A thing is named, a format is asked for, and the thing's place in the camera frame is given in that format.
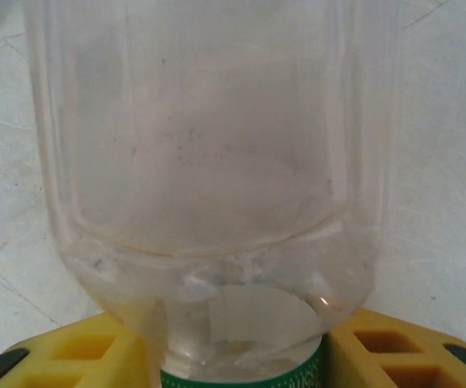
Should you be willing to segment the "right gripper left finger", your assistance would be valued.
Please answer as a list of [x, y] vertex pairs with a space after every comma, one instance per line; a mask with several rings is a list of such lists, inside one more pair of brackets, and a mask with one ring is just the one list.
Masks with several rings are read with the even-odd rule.
[[145, 346], [109, 314], [17, 343], [0, 354], [0, 387], [147, 387]]

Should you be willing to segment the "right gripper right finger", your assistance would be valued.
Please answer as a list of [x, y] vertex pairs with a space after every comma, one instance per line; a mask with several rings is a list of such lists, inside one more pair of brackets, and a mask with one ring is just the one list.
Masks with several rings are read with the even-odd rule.
[[466, 387], [466, 343], [359, 310], [325, 338], [326, 387]]

